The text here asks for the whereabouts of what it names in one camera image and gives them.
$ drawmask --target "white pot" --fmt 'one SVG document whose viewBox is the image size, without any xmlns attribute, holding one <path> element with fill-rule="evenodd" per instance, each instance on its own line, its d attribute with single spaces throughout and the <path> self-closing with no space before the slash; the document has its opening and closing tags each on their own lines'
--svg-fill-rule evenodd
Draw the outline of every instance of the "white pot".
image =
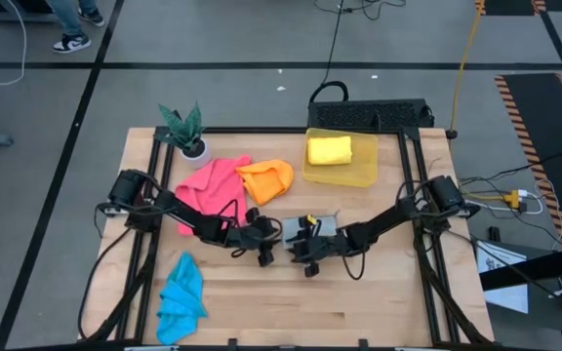
<svg viewBox="0 0 562 351">
<path fill-rule="evenodd" d="M 201 142 L 205 145 L 205 149 L 203 150 L 203 153 L 197 157 L 187 157 L 183 154 L 183 150 L 180 150 L 181 157 L 192 170 L 198 170 L 212 161 L 212 153 L 210 152 L 210 148 L 207 146 L 207 142 L 204 138 L 201 138 Z"/>
</svg>

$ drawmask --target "wooden tabletop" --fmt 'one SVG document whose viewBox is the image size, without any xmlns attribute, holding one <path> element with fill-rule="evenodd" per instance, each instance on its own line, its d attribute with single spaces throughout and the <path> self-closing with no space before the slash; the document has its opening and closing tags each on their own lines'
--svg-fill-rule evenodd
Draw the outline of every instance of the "wooden tabletop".
<svg viewBox="0 0 562 351">
<path fill-rule="evenodd" d="M 153 133 L 152 128 L 129 130 L 121 169 L 147 169 Z M 404 181 L 396 136 L 379 136 L 379 179 L 368 188 L 303 180 L 304 135 L 213 134 L 204 138 L 214 157 L 250 154 L 254 163 L 282 159 L 292 165 L 295 180 L 290 190 L 260 208 L 263 215 L 276 218 L 340 211 L 338 225 L 365 221 L 393 205 L 396 190 Z M 427 166 L 432 164 L 429 177 L 455 175 L 443 130 L 421 130 L 421 144 Z M 409 141 L 408 147 L 414 178 L 418 179 Z M 162 146 L 157 178 L 163 169 L 164 151 Z M 175 190 L 190 175 L 191 170 L 176 152 L 169 188 Z M 254 206 L 247 198 L 249 207 Z M 107 220 L 101 250 L 123 232 L 124 221 L 123 216 Z M 451 224 L 453 231 L 468 235 L 463 219 L 451 219 Z M 121 297 L 133 239 L 133 234 L 125 238 L 97 269 L 84 314 L 86 333 L 99 326 Z M 226 345 L 229 338 L 237 338 L 240 345 L 356 346 L 359 338 L 367 338 L 371 346 L 430 346 L 412 239 L 410 223 L 381 235 L 366 255 L 366 272 L 361 281 L 347 276 L 340 257 L 320 261 L 320 274 L 307 279 L 302 266 L 291 263 L 281 245 L 273 250 L 272 265 L 260 268 L 257 253 L 231 258 L 230 250 L 179 235 L 177 223 L 164 216 L 144 342 L 159 343 L 155 336 L 159 292 L 181 253 L 189 251 L 203 275 L 203 304 L 209 317 L 199 319 L 196 333 L 180 344 Z M 471 246 L 452 235 L 443 235 L 441 240 L 453 298 L 478 330 L 493 339 Z M 360 259 L 357 256 L 349 260 L 355 272 Z M 437 295 L 435 300 L 441 337 L 447 340 L 443 307 Z M 129 336 L 134 333 L 138 305 L 138 300 L 132 304 Z"/>
</svg>

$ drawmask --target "white sneaker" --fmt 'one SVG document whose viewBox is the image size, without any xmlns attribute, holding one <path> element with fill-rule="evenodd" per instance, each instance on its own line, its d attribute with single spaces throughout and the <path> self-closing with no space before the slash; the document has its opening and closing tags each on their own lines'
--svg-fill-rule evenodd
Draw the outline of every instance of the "white sneaker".
<svg viewBox="0 0 562 351">
<path fill-rule="evenodd" d="M 58 54 L 70 54 L 91 46 L 93 42 L 86 34 L 68 36 L 62 35 L 62 40 L 54 44 L 54 52 Z"/>
<path fill-rule="evenodd" d="M 77 15 L 79 15 L 80 19 L 88 21 L 95 26 L 102 27 L 105 25 L 105 20 L 103 20 L 103 16 L 99 12 L 99 10 L 95 10 L 93 13 L 84 14 L 82 12 L 82 9 L 77 8 Z"/>
</svg>

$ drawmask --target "small yellow object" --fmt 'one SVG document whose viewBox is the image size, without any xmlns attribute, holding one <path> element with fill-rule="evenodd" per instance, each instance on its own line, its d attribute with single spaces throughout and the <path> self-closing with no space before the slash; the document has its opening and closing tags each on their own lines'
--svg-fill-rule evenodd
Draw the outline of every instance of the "small yellow object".
<svg viewBox="0 0 562 351">
<path fill-rule="evenodd" d="M 352 162 L 350 136 L 311 137 L 307 144 L 311 165 L 347 165 Z"/>
<path fill-rule="evenodd" d="M 519 191 L 511 190 L 509 195 L 503 196 L 508 206 L 514 210 L 519 209 Z"/>
<path fill-rule="evenodd" d="M 316 225 L 318 223 L 318 221 L 316 220 L 316 218 L 313 217 L 313 215 L 308 214 L 307 215 L 307 220 L 309 221 L 309 223 Z"/>
</svg>

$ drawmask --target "translucent yellow tray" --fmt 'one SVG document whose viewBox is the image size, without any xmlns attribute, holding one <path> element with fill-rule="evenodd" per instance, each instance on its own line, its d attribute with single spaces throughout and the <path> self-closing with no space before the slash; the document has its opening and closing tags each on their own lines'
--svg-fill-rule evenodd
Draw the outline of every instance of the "translucent yellow tray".
<svg viewBox="0 0 562 351">
<path fill-rule="evenodd" d="M 310 137 L 350 137 L 352 162 L 347 165 L 311 166 L 308 158 Z M 374 135 L 309 128 L 304 141 L 302 177 L 305 180 L 367 187 L 378 177 L 379 139 Z"/>
</svg>

